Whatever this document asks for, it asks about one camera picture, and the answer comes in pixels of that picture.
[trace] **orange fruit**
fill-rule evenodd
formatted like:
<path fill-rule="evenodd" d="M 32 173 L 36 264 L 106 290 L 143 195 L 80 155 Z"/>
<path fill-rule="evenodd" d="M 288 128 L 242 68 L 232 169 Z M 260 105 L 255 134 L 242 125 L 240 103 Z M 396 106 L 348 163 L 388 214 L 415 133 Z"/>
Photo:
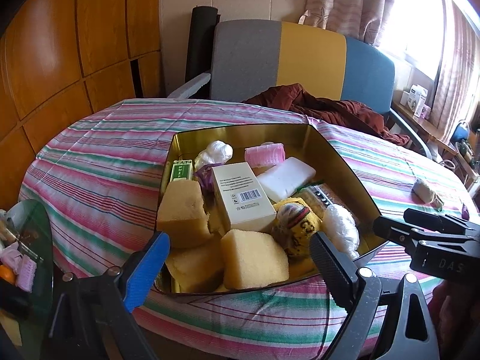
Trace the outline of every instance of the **orange fruit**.
<path fill-rule="evenodd" d="M 0 278 L 8 281 L 10 284 L 15 284 L 15 273 L 6 265 L 0 265 Z"/>

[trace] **metal screw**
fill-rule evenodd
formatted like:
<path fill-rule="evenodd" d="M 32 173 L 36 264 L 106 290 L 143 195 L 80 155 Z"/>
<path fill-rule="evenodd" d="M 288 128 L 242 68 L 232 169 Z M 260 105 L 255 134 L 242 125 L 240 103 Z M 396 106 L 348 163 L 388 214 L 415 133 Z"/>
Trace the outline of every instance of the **metal screw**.
<path fill-rule="evenodd" d="M 109 269 L 106 270 L 106 273 L 109 276 L 117 276 L 122 269 L 119 266 L 111 266 Z"/>
<path fill-rule="evenodd" d="M 67 282 L 68 282 L 68 281 L 71 281 L 73 278 L 74 278 L 74 274 L 73 274 L 72 272 L 67 272 L 66 274 L 64 274 L 64 275 L 62 276 L 61 279 L 62 279 L 63 281 L 67 281 Z"/>
<path fill-rule="evenodd" d="M 405 275 L 405 279 L 409 282 L 409 283 L 414 283 L 417 281 L 417 276 L 415 276 L 414 274 L 406 274 Z"/>
<path fill-rule="evenodd" d="M 369 268 L 365 268 L 365 267 L 360 268 L 358 270 L 358 273 L 362 275 L 364 278 L 371 278 L 374 275 L 374 273 Z"/>

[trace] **chair backrest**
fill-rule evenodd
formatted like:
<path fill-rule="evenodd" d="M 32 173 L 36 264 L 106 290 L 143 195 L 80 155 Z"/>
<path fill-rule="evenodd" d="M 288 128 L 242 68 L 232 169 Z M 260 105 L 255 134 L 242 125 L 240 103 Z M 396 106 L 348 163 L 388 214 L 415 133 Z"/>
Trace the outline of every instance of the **chair backrest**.
<path fill-rule="evenodd" d="M 315 97 L 389 111 L 395 69 L 384 54 L 336 32 L 273 20 L 232 20 L 215 29 L 210 97 L 241 102 L 300 83 Z"/>

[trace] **gray armrest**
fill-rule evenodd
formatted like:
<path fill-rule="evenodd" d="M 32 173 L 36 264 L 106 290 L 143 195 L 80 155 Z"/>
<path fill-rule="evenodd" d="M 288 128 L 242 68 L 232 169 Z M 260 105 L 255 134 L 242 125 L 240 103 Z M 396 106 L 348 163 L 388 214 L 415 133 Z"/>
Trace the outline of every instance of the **gray armrest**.
<path fill-rule="evenodd" d="M 390 116 L 392 119 L 399 125 L 407 135 L 410 137 L 412 142 L 416 144 L 420 149 L 423 151 L 423 155 L 427 157 L 429 160 L 431 160 L 431 153 L 427 145 L 423 140 L 420 139 L 420 137 L 417 135 L 414 130 L 412 130 L 412 127 L 410 127 L 405 120 L 402 119 L 402 117 L 397 114 L 392 108 L 390 109 Z"/>
<path fill-rule="evenodd" d="M 210 73 L 202 73 L 192 78 L 190 81 L 184 83 L 181 87 L 174 90 L 168 99 L 188 99 L 195 95 L 196 92 L 210 81 Z"/>

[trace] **round table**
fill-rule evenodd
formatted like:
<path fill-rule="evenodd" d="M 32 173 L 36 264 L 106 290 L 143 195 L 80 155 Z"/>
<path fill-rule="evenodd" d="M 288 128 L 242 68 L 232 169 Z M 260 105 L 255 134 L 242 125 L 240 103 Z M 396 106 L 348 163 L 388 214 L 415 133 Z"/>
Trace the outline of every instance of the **round table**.
<path fill-rule="evenodd" d="M 28 168 L 20 199 L 44 203 L 54 258 L 78 277 L 120 266 L 143 247 L 155 225 L 158 191 L 173 135 L 179 131 L 246 123 L 310 123 L 357 174 L 380 211 L 401 218 L 408 207 L 434 212 L 411 194 L 426 178 L 460 215 L 462 203 L 478 221 L 460 180 L 440 165 L 402 147 L 304 115 L 213 100 L 130 99 L 74 123 L 52 139 Z M 388 244 L 368 264 L 378 275 L 410 272 L 403 249 Z M 426 298 L 437 278 L 417 274 Z M 311 359 L 327 349 L 345 311 L 320 277 L 237 295 L 173 299 L 150 291 L 134 310 L 138 324 L 197 349 L 238 359 Z M 371 350 L 385 308 L 364 347 Z"/>

